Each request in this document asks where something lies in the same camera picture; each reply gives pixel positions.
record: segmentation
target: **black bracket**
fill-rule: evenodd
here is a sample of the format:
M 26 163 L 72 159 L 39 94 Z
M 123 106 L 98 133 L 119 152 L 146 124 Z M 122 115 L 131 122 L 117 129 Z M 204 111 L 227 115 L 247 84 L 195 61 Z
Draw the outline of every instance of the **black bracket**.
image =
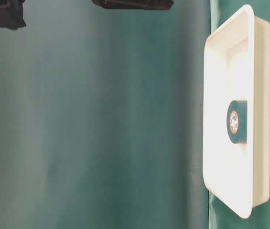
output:
M 0 28 L 17 30 L 26 26 L 23 19 L 25 0 L 0 0 Z
M 92 0 L 105 9 L 170 10 L 172 0 Z

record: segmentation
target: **tape roll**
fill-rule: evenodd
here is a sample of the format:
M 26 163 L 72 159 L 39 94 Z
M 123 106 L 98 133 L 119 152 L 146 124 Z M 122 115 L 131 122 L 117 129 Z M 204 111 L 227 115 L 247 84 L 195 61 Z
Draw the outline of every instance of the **tape roll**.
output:
M 247 101 L 232 101 L 227 111 L 227 132 L 232 143 L 247 141 Z

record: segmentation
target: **teal green backdrop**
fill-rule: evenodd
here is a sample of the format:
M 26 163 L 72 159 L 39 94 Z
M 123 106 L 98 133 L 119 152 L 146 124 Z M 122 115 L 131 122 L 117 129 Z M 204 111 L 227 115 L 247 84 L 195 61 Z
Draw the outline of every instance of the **teal green backdrop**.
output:
M 27 0 L 0 29 L 0 229 L 204 229 L 210 3 Z

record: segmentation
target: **white plastic tray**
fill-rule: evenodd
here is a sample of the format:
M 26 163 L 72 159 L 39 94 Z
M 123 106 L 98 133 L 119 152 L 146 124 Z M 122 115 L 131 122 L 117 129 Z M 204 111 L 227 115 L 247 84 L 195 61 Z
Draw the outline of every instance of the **white plastic tray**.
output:
M 247 142 L 227 134 L 231 101 L 247 101 Z M 242 218 L 270 198 L 270 23 L 244 5 L 205 43 L 203 174 Z

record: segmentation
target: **black clamp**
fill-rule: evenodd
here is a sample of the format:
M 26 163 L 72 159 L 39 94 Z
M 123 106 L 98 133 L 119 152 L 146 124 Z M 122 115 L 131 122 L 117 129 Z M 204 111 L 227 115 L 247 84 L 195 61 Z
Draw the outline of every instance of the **black clamp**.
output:
M 26 26 L 23 19 L 25 0 L 0 0 L 0 28 L 17 30 Z
M 105 9 L 170 10 L 172 0 L 92 0 Z

